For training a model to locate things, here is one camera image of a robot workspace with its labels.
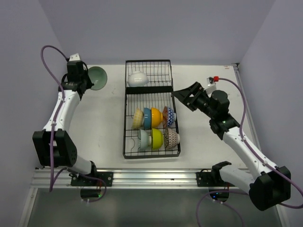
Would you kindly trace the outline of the mint green floral bowl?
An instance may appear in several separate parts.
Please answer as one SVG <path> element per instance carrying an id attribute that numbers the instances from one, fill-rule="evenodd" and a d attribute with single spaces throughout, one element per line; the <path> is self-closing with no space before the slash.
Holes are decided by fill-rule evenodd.
<path id="1" fill-rule="evenodd" d="M 97 91 L 105 87 L 107 83 L 107 73 L 103 68 L 99 66 L 90 67 L 88 75 L 93 84 L 90 88 L 91 90 Z"/>

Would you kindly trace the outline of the white ceramic bowl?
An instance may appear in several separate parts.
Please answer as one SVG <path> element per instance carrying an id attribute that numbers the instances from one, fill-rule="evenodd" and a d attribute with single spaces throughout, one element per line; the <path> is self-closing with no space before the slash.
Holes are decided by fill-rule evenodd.
<path id="1" fill-rule="evenodd" d="M 128 77 L 129 87 L 142 87 L 149 83 L 147 75 L 141 71 L 135 71 Z"/>

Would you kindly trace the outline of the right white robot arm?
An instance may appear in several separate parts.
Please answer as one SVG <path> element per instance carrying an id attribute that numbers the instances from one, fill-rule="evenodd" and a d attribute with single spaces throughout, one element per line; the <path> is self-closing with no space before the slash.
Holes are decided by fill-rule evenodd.
<path id="1" fill-rule="evenodd" d="M 240 124 L 229 113 L 230 101 L 226 92 L 215 90 L 210 95 L 200 83 L 174 91 L 172 95 L 191 111 L 200 110 L 210 118 L 210 128 L 220 140 L 231 147 L 249 172 L 242 171 L 228 161 L 212 166 L 200 177 L 215 185 L 231 183 L 250 197 L 261 211 L 280 204 L 291 197 L 290 171 L 278 167 L 245 136 Z"/>

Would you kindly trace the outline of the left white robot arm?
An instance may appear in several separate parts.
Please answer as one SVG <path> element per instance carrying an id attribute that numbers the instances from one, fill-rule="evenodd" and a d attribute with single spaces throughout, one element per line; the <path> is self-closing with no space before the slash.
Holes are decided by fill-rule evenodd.
<path id="1" fill-rule="evenodd" d="M 87 65 L 81 60 L 69 60 L 67 73 L 58 87 L 53 113 L 44 128 L 35 131 L 32 137 L 42 166 L 67 167 L 71 172 L 82 174 L 82 181 L 89 186 L 98 181 L 96 166 L 78 154 L 68 132 L 76 107 L 85 91 L 92 86 Z"/>

